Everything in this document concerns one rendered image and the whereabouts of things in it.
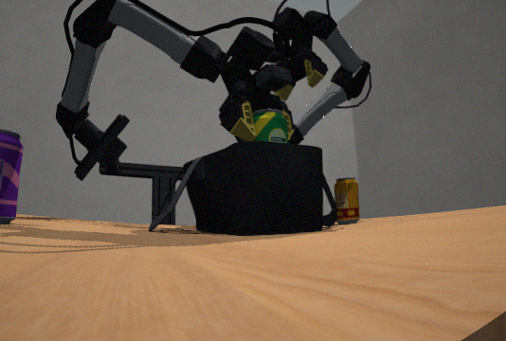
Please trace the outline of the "green and yellow drink can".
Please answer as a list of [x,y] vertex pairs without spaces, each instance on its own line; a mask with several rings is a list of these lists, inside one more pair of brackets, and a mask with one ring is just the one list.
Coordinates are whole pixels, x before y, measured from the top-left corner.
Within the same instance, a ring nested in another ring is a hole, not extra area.
[[282,111],[262,109],[252,114],[256,131],[254,141],[288,143],[287,121]]

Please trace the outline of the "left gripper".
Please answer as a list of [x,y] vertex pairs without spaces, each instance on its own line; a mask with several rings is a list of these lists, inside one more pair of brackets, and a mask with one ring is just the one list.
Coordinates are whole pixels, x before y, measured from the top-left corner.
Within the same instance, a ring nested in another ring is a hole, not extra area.
[[297,43],[292,45],[292,47],[300,50],[296,53],[296,55],[294,55],[294,57],[290,57],[289,60],[289,63],[291,64],[290,72],[294,80],[288,85],[282,87],[279,91],[274,92],[284,101],[286,101],[290,96],[297,81],[307,77],[308,85],[315,87],[325,77],[328,71],[327,64],[321,61],[321,58],[312,51],[312,48],[309,45]]

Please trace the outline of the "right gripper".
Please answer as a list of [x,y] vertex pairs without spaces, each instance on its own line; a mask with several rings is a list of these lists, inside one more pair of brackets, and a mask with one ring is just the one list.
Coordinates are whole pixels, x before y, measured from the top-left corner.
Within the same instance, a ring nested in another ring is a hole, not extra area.
[[261,109],[277,109],[283,112],[287,120],[289,140],[294,132],[294,124],[288,106],[277,95],[253,91],[251,87],[245,89],[250,78],[239,77],[228,86],[229,95],[219,109],[221,125],[232,135],[245,141],[254,141],[256,131],[252,113]]

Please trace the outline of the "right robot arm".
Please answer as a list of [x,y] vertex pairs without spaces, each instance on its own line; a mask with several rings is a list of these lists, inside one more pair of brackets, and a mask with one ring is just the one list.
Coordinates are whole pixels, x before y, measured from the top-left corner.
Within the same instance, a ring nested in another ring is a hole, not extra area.
[[[134,0],[96,0],[74,21],[75,52],[56,111],[56,119],[66,137],[70,139],[75,134],[88,151],[74,171],[77,175],[123,118],[118,115],[105,132],[87,119],[89,90],[99,56],[117,26],[156,46],[195,78],[214,83],[221,73],[226,89],[241,76],[251,77],[245,89],[251,87],[261,93],[276,92],[294,80],[290,63],[288,70],[287,61],[282,58],[276,65],[262,67],[276,46],[268,37],[249,27],[243,27],[225,53],[204,35],[190,36]],[[248,68],[256,72],[252,75]]]

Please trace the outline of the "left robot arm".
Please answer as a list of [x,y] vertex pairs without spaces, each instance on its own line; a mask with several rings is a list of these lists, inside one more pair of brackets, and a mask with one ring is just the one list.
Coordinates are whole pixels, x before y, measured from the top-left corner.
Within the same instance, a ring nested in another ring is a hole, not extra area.
[[[314,35],[331,50],[342,65],[335,71],[328,87],[307,106],[292,115],[295,131],[288,143],[299,144],[310,129],[337,105],[361,94],[370,72],[370,64],[353,51],[340,33],[337,23],[328,14],[310,10],[302,17],[296,9],[285,8],[277,16],[276,26],[281,27],[289,40],[292,40],[289,58],[298,52],[292,45],[304,43],[312,47]],[[273,43],[276,47],[269,55],[267,63],[278,63],[283,58],[284,45],[279,34],[274,36]],[[354,77],[353,73],[356,73]]]

